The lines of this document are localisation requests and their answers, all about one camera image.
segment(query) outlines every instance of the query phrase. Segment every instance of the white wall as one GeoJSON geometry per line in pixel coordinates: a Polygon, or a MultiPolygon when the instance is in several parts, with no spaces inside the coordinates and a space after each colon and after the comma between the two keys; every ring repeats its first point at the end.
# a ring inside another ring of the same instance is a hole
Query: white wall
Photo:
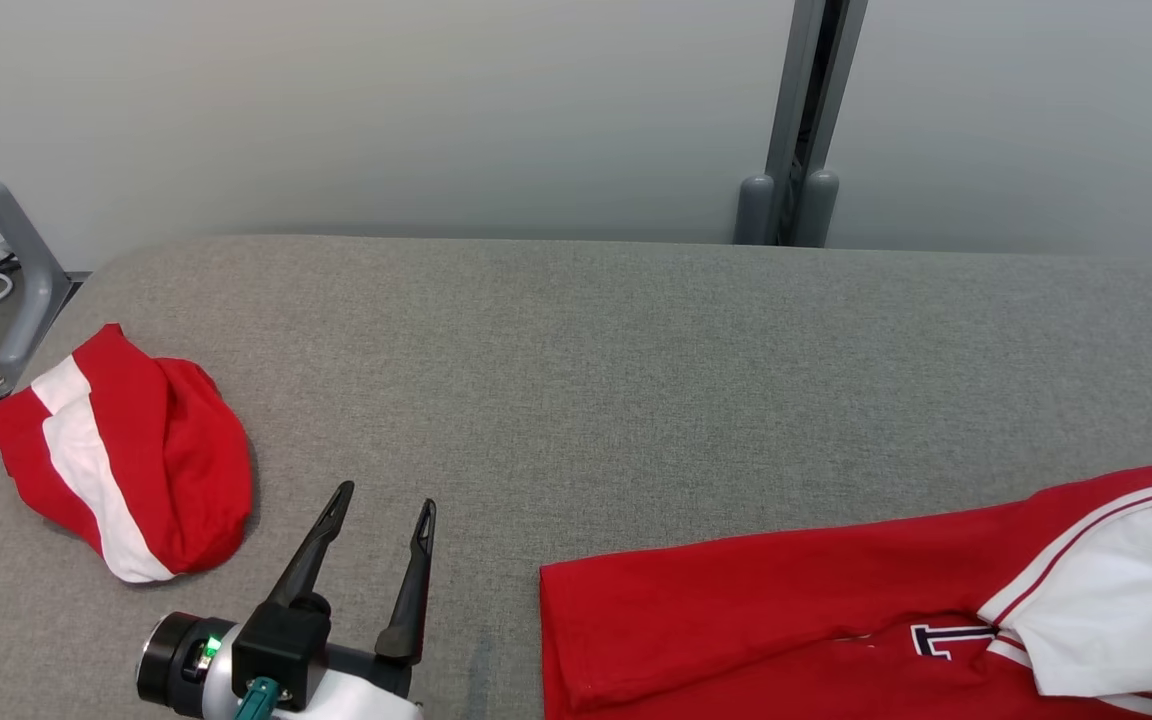
{"type": "Polygon", "coordinates": [[[211,232],[726,242],[788,0],[0,0],[0,179],[68,270],[211,232]]]}
{"type": "Polygon", "coordinates": [[[1152,0],[872,0],[827,247],[1152,256],[1152,0]]]}

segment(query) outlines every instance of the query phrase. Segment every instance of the gray cushion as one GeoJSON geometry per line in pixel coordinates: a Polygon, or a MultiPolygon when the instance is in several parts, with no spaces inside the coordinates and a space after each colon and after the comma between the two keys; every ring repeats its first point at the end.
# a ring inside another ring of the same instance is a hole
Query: gray cushion
{"type": "Polygon", "coordinates": [[[227,564],[129,588],[0,464],[0,717],[172,717],[134,691],[147,630],[168,611],[247,617],[340,480],[358,488],[319,583],[334,642],[370,647],[433,497],[412,697],[509,720],[540,715],[545,562],[1152,464],[1152,264],[221,238],[101,270],[28,377],[103,323],[215,378],[259,509],[227,564]]]}

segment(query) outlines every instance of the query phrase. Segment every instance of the white trim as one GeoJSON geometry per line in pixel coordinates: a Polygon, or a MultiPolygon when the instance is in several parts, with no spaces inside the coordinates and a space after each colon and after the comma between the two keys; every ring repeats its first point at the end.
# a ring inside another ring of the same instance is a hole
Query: white trim
{"type": "Polygon", "coordinates": [[[1106,703],[1106,705],[1152,717],[1152,698],[1149,697],[1139,697],[1137,694],[1112,694],[1111,696],[1098,697],[1096,699],[1106,703]]]}
{"type": "MultiPolygon", "coordinates": [[[[1020,575],[1016,575],[1010,583],[1007,583],[1007,588],[1002,588],[1001,591],[998,591],[995,596],[990,598],[990,600],[980,607],[977,615],[979,615],[980,619],[988,621],[988,623],[996,623],[998,616],[1002,615],[1002,612],[1007,611],[1007,607],[1010,607],[1011,602],[1016,601],[1016,598],[1024,596],[1024,593],[1029,592],[1029,589],[1032,588],[1033,584],[1038,583],[1038,579],[1041,578],[1043,574],[1047,571],[1048,566],[1056,560],[1056,556],[1060,556],[1061,552],[1064,552],[1066,547],[1069,547],[1069,544],[1074,541],[1075,538],[1079,537],[1079,533],[1082,533],[1083,530],[1098,523],[1098,521],[1107,518],[1107,516],[1115,514],[1115,511],[1124,509],[1124,507],[1132,505],[1132,502],[1149,500],[1151,497],[1152,487],[1139,488],[1137,492],[1117,497],[1114,501],[1107,502],[1097,507],[1096,510],[1089,511],[1087,515],[1084,515],[1083,518],[1078,521],[1078,523],[1071,525],[1068,530],[1061,533],[1060,537],[1048,544],[1047,547],[1044,547],[1043,552],[1039,552],[1038,556],[1030,561],[1029,564],[1025,566],[1024,570],[1020,571],[1020,575]]],[[[1132,507],[1129,511],[1146,510],[1149,507],[1152,507],[1152,502],[1140,502],[1140,505],[1132,507]]],[[[1025,605],[1033,600],[1034,594],[1037,593],[1030,593],[1018,607],[1011,609],[1011,614],[1014,615],[1016,612],[1023,609],[1025,605]]]]}
{"type": "Polygon", "coordinates": [[[69,404],[77,397],[91,395],[92,387],[88,384],[88,376],[78,370],[78,363],[74,363],[74,356],[67,355],[55,367],[38,376],[29,384],[41,406],[46,407],[47,414],[59,414],[61,407],[69,404]]]}
{"type": "Polygon", "coordinates": [[[910,626],[910,628],[923,628],[927,632],[968,632],[968,630],[980,630],[979,637],[995,637],[998,634],[993,626],[960,626],[958,628],[933,628],[933,626],[910,626]]]}
{"type": "Polygon", "coordinates": [[[1030,670],[1034,667],[1033,662],[1029,661],[1029,653],[1014,646],[1014,644],[993,641],[990,643],[990,646],[984,650],[986,650],[986,652],[995,653],[995,655],[1003,655],[1007,660],[1013,662],[1024,665],[1025,667],[1029,667],[1030,670]]]}
{"type": "Polygon", "coordinates": [[[101,555],[111,573],[129,583],[172,579],[174,575],[150,552],[127,509],[123,491],[109,469],[109,452],[96,425],[91,386],[73,356],[38,378],[31,389],[51,412],[51,418],[41,422],[41,437],[52,468],[91,509],[100,532],[101,555]]]}

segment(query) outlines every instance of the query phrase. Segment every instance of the jersey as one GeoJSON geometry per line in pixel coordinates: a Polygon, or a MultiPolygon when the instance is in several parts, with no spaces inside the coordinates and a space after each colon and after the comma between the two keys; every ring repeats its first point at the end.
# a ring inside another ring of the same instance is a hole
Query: jersey
{"type": "Polygon", "coordinates": [[[547,720],[1152,717],[1152,468],[548,564],[547,720]]]}

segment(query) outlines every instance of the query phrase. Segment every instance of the teal connector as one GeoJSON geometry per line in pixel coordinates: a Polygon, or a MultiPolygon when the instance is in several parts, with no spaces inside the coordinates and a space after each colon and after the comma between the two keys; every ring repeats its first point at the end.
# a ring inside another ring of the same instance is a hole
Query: teal connector
{"type": "Polygon", "coordinates": [[[247,696],[238,703],[238,713],[234,720],[270,720],[278,705],[278,683],[270,679],[256,679],[247,689],[247,696]]]}

